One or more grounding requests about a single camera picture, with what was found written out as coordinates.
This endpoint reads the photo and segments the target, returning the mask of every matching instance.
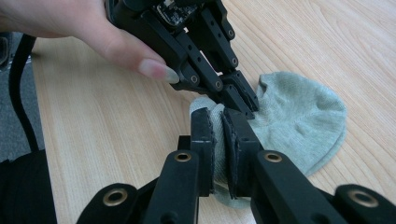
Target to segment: green cloth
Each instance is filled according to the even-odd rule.
[[[346,136],[347,110],[327,87],[289,72],[261,75],[260,110],[249,124],[265,149],[286,154],[305,175],[312,175],[337,152]],[[207,97],[191,103],[190,113],[207,107],[217,139],[215,197],[233,208],[247,208],[249,199],[232,200],[225,173],[224,136],[220,114],[224,105]]]

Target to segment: fingernail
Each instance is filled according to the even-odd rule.
[[[146,77],[163,80],[171,84],[179,82],[178,75],[173,69],[152,59],[144,59],[137,69],[139,73]]]

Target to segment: black cable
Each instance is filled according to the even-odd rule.
[[[22,128],[26,134],[27,141],[29,143],[30,150],[32,152],[38,151],[38,143],[35,138],[35,131],[33,130],[32,124],[23,109],[21,100],[21,77],[23,68],[26,65],[27,59],[32,52],[33,46],[35,45],[35,37],[29,35],[23,35],[21,42],[18,45],[17,52],[15,53],[12,61],[11,69],[9,71],[8,80],[8,92],[11,98],[12,107],[17,114],[18,119],[21,122]]]

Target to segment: table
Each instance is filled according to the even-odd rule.
[[[253,89],[259,74],[292,71],[334,90],[348,115],[345,143],[309,180],[333,194],[357,183],[396,203],[396,5],[376,1],[224,0],[232,46]],[[75,223],[113,183],[157,177],[190,133],[195,93],[136,76],[75,38],[38,39],[33,66],[57,218]],[[200,223],[253,223],[213,197]]]

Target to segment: wire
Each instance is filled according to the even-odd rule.
[[[8,80],[8,92],[12,107],[14,108],[14,111],[21,122],[22,128],[29,143],[30,150],[32,152],[38,151],[39,148],[37,139],[35,138],[35,131],[33,130],[32,124],[30,123],[30,120],[23,109],[21,100],[21,77],[27,59],[32,52],[33,46],[35,45],[35,40],[36,38],[33,36],[22,36],[21,42],[18,45],[17,52],[15,53],[15,57],[12,61]]]

